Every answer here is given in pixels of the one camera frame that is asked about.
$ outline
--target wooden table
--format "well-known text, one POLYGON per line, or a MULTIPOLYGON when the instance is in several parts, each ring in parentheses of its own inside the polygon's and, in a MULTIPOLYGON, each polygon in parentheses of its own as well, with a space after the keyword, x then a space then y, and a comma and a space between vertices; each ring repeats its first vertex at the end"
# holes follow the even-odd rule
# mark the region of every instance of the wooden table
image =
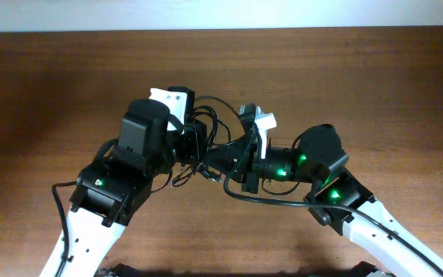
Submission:
MULTIPOLYGON (((118 135, 132 99, 170 85, 274 112, 273 145, 333 124, 349 170, 443 257, 443 27, 2 33, 0 276, 40 273, 60 232, 51 184, 118 135)), ((60 193, 67 206, 72 189, 60 193)), ((315 272, 362 260, 377 263, 304 209, 239 202, 196 176, 153 195, 103 266, 315 272)))

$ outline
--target white plastic part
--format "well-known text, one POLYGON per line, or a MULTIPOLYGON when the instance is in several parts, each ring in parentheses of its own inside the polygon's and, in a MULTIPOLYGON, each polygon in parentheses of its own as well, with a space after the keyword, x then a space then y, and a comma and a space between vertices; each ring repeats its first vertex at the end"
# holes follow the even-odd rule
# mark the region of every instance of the white plastic part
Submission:
MULTIPOLYGON (((170 109, 170 113, 175 115, 178 120, 184 124, 185 103, 188 101, 188 95, 184 92, 169 92, 159 88, 150 88, 150 99, 162 102, 170 109)), ((168 131, 174 131, 172 123, 168 123, 168 131)))
POLYGON ((268 144, 268 130, 276 127, 276 118, 273 113, 265 114, 261 107, 256 107, 254 123, 258 126, 261 136, 261 159, 266 159, 266 145, 268 144))
MULTIPOLYGON (((443 259, 401 226, 380 201, 366 202, 358 210, 370 215, 390 230, 396 231, 402 239, 413 245, 443 270, 443 259)), ((396 276, 440 276, 430 265, 397 239, 389 239, 387 233, 367 219, 355 213, 352 215, 354 219, 351 222, 343 223, 343 235, 371 253, 391 273, 396 276)))
MULTIPOLYGON (((125 226, 112 223, 111 227, 102 225, 102 217, 85 209, 68 212, 66 217, 69 231, 69 254, 73 257, 66 262, 61 277, 93 276, 108 250, 125 230, 125 226)), ((61 263, 64 251, 63 234, 45 264, 40 277, 54 277, 61 263)))

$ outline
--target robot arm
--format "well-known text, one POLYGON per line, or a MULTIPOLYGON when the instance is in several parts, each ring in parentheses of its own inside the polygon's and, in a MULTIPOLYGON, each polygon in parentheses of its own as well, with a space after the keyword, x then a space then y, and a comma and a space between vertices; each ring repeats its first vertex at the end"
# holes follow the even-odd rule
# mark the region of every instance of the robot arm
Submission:
POLYGON ((443 260, 396 222, 346 169, 348 155, 332 125, 311 127, 291 148, 273 148, 271 141, 266 146, 266 131, 276 126, 273 114, 250 104, 238 113, 245 135, 215 145, 216 114, 211 107, 198 108, 194 92, 179 87, 152 89, 150 99, 130 104, 119 139, 106 143, 78 176, 66 218, 67 256, 61 233, 41 277, 92 276, 150 196, 153 178, 170 172, 176 162, 207 179, 221 181, 224 174, 224 190, 236 199, 308 208, 320 224, 369 251, 396 275, 443 276, 443 260), (195 119, 201 114, 214 122, 208 136, 206 125, 195 119), (246 193, 231 191, 230 179, 246 193), (261 179, 307 182, 311 191, 303 202, 248 195, 258 194, 261 179))

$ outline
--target wire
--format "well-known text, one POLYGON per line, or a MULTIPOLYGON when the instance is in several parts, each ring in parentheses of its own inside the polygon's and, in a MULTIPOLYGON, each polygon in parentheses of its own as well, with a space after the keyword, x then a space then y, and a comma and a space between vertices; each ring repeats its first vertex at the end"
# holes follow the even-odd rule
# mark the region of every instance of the wire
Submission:
POLYGON ((65 210, 62 208, 61 199, 58 194, 58 187, 65 187, 70 185, 76 185, 76 181, 54 184, 52 186, 52 195, 54 196, 55 204, 58 206, 59 217, 61 218, 63 242, 65 244, 64 252, 62 253, 61 263, 59 264, 58 271, 55 273, 55 277, 59 277, 64 270, 66 262, 68 261, 69 253, 69 232, 68 232, 68 222, 66 221, 65 210))
POLYGON ((293 152, 295 150, 295 146, 297 145, 298 140, 301 138, 301 136, 304 135, 304 133, 301 133, 300 135, 298 135, 298 137, 293 141, 293 143, 291 144, 291 151, 293 152))
MULTIPOLYGON (((196 118, 200 115, 207 115, 208 117, 212 118, 212 115, 209 112, 195 112, 192 114, 192 118, 196 118)), ((230 129, 228 128, 228 126, 223 123, 220 119, 217 119, 217 122, 219 125, 222 125, 223 127, 225 127, 225 129, 227 130, 227 134, 228 134, 228 142, 231 141, 231 134, 230 134, 230 129)))
POLYGON ((269 191, 265 188, 265 181, 266 181, 266 179, 262 179, 261 189, 270 195, 289 195, 290 193, 294 192, 297 189, 297 187, 300 185, 300 182, 298 182, 291 189, 289 189, 286 192, 272 192, 272 191, 269 191))
POLYGON ((199 109, 204 109, 204 110, 208 111, 210 113, 212 121, 213 121, 212 131, 210 132, 210 134, 208 136, 208 147, 210 147, 213 144, 213 141, 215 140, 215 136, 218 132, 218 118, 216 116, 215 110, 210 106, 200 105, 199 107, 194 108, 192 111, 196 112, 199 109))
POLYGON ((185 185, 185 183, 191 178, 191 175, 193 175, 194 172, 195 172, 194 167, 192 165, 188 166, 186 169, 184 169, 181 173, 179 173, 177 176, 175 176, 172 179, 172 187, 178 188, 182 185, 185 185), (189 172, 186 176, 183 176, 189 169, 191 169, 191 172, 189 172), (186 180, 186 181, 181 184, 177 184, 178 182, 180 182, 182 180, 186 180))
POLYGON ((227 106, 227 107, 230 109, 230 111, 231 111, 235 116, 237 116, 237 118, 240 118, 240 116, 238 115, 238 113, 235 111, 234 107, 232 107, 230 104, 228 104, 227 102, 225 102, 225 100, 222 100, 222 99, 220 99, 220 98, 218 98, 218 97, 214 97, 214 96, 210 96, 210 95, 204 95, 204 96, 196 97, 196 98, 194 99, 194 101, 196 102, 196 101, 203 100, 203 99, 211 99, 211 100, 215 100, 215 101, 218 101, 218 102, 222 103, 223 105, 227 106))
POLYGON ((231 142, 227 142, 227 143, 223 143, 223 144, 214 144, 214 146, 218 146, 218 147, 221 147, 221 146, 230 146, 230 145, 234 145, 235 143, 237 143, 237 142, 240 142, 240 141, 242 141, 243 139, 245 139, 244 138, 244 136, 242 136, 242 137, 240 137, 240 138, 237 138, 236 140, 233 140, 233 141, 231 141, 231 142))
POLYGON ((230 172, 227 173, 225 176, 225 179, 223 181, 223 190, 225 193, 235 199, 254 202, 254 203, 262 203, 262 204, 268 204, 268 205, 283 205, 283 206, 292 206, 292 207, 302 207, 302 208, 324 208, 324 209, 341 209, 346 212, 355 213, 356 215, 361 216, 362 218, 368 220, 373 225, 380 228, 380 230, 384 231, 386 234, 390 235, 392 238, 397 239, 402 245, 404 245, 406 248, 410 249, 413 253, 415 253, 420 259, 422 259, 424 262, 426 262, 428 265, 430 265, 436 272, 438 272, 443 277, 443 270, 436 265, 432 260, 430 260, 425 254, 421 253, 419 250, 417 250, 413 245, 411 245, 409 242, 406 242, 402 237, 399 236, 399 234, 395 233, 394 231, 390 230, 389 228, 382 225, 377 220, 373 219, 370 215, 367 215, 366 213, 362 211, 358 211, 357 209, 350 208, 346 205, 331 205, 331 204, 322 204, 322 203, 316 203, 316 202, 296 202, 296 201, 286 201, 286 200, 278 200, 278 199, 263 199, 259 197, 253 197, 253 196, 247 196, 247 195, 241 195, 236 192, 233 192, 228 187, 228 182, 230 181, 231 176, 234 172, 238 170, 240 167, 240 164, 242 164, 242 159, 245 158, 245 156, 248 154, 249 149, 251 148, 251 144, 253 141, 254 136, 251 135, 251 138, 248 141, 247 146, 245 147, 244 153, 241 155, 241 158, 235 163, 234 167, 230 172))
POLYGON ((118 138, 113 138, 107 142, 105 142, 97 151, 97 154, 95 154, 95 157, 93 159, 94 162, 100 162, 103 158, 104 155, 107 154, 107 151, 113 146, 118 144, 119 139, 118 138))
POLYGON ((154 194, 155 192, 160 192, 162 189, 164 189, 170 182, 170 180, 172 179, 172 169, 170 169, 170 172, 168 173, 168 178, 167 178, 167 182, 165 182, 165 184, 158 188, 158 189, 153 189, 151 194, 154 194))

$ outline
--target black plastic housing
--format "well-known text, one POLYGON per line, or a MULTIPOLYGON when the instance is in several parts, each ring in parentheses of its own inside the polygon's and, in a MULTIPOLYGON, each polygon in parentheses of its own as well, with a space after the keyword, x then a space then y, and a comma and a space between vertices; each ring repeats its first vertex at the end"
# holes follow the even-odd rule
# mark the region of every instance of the black plastic housing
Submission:
POLYGON ((170 109, 161 102, 134 100, 122 119, 118 146, 146 157, 161 152, 169 116, 170 109))
POLYGON ((262 179, 290 181, 295 174, 295 154, 289 148, 273 148, 271 144, 266 150, 265 159, 259 159, 258 166, 262 179))
POLYGON ((184 134, 174 143, 178 160, 183 164, 195 164, 207 150, 206 125, 185 123, 184 134))
POLYGON ((338 174, 348 161, 341 139, 330 124, 317 125, 301 134, 297 155, 305 160, 295 168, 296 179, 320 180, 323 184, 338 174))
POLYGON ((132 215, 148 199, 152 179, 119 162, 94 162, 84 168, 70 201, 72 212, 84 208, 103 216, 102 224, 127 226, 132 215))
MULTIPOLYGON (((339 172, 315 197, 316 202, 323 204, 346 205, 357 209, 367 201, 374 202, 372 192, 365 188, 347 169, 339 172)), ((353 220, 350 212, 341 209, 313 209, 309 212, 321 225, 330 225, 339 235, 343 235, 343 223, 353 220)))

